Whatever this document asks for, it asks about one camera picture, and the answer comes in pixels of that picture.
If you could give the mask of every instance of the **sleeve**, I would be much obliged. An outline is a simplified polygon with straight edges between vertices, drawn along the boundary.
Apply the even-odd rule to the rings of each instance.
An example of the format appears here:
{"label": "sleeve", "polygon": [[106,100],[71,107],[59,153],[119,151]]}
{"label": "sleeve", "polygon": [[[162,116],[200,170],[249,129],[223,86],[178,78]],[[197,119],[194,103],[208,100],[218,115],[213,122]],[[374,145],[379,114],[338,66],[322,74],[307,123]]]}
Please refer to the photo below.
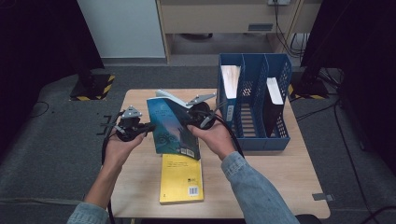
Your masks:
{"label": "sleeve", "polygon": [[106,224],[107,218],[108,213],[105,209],[92,203],[79,203],[73,214],[67,220],[67,224]]}
{"label": "sleeve", "polygon": [[238,152],[228,155],[221,169],[231,183],[246,223],[299,223],[274,185]]}

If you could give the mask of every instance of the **book cover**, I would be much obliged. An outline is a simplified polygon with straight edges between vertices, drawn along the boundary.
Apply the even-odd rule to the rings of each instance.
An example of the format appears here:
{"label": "book cover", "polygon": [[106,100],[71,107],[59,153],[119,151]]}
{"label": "book cover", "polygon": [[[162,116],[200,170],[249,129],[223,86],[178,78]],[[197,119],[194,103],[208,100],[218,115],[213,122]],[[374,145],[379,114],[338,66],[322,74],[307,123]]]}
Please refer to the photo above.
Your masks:
{"label": "book cover", "polygon": [[200,160],[198,138],[183,125],[183,120],[190,119],[188,108],[169,97],[150,98],[147,103],[150,122],[156,126],[152,133],[156,152]]}
{"label": "book cover", "polygon": [[224,102],[226,102],[221,109],[221,112],[224,117],[224,121],[231,128],[233,127],[233,111],[236,104],[241,67],[236,65],[222,65],[220,70],[220,81],[224,87],[224,94],[222,94],[222,99],[219,99],[219,104],[224,104]]}
{"label": "book cover", "polygon": [[203,200],[201,160],[163,154],[160,204],[198,203]]}
{"label": "book cover", "polygon": [[276,121],[283,111],[284,103],[275,77],[267,78],[267,88],[264,95],[262,120],[267,137],[273,136]]}

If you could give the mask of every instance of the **yellow book cover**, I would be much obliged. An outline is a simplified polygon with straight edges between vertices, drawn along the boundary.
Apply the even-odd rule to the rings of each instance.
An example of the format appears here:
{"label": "yellow book cover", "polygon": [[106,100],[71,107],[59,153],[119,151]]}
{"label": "yellow book cover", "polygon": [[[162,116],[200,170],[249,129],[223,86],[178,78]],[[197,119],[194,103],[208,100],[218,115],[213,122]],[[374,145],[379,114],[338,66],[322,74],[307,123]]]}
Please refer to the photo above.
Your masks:
{"label": "yellow book cover", "polygon": [[163,154],[160,204],[198,203],[203,200],[201,160]]}

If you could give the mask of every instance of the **tabletop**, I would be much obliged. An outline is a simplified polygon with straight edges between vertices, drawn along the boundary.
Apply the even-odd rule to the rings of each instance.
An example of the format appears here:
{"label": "tabletop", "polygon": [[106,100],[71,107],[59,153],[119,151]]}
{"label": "tabletop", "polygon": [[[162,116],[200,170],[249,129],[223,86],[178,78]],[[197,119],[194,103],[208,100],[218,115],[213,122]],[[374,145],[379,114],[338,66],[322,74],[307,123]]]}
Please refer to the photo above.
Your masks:
{"label": "tabletop", "polygon": [[[129,90],[122,109],[129,105],[142,113],[141,122],[149,122],[147,99],[155,97],[156,90]],[[166,90],[188,102],[197,94],[209,94],[216,89]],[[216,99],[206,101],[215,108]],[[284,117],[290,141],[282,151],[246,154],[247,162],[265,175],[279,191],[294,215],[312,214],[318,218],[330,216],[324,200],[314,200],[313,194],[322,193],[304,139],[289,101],[285,103]],[[243,218],[230,183],[221,171],[218,156],[200,140],[205,199],[201,203],[160,205],[162,157],[156,154],[152,133],[133,150],[120,173],[111,197],[115,217],[172,217],[172,218]]]}

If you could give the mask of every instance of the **wall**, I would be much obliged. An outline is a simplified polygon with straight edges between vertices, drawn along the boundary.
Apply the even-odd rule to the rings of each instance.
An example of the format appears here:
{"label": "wall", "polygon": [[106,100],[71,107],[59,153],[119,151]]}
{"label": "wall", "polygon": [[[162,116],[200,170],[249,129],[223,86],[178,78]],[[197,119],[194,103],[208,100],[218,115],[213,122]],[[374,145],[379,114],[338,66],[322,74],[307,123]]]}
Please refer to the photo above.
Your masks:
{"label": "wall", "polygon": [[155,0],[78,0],[102,58],[165,58]]}

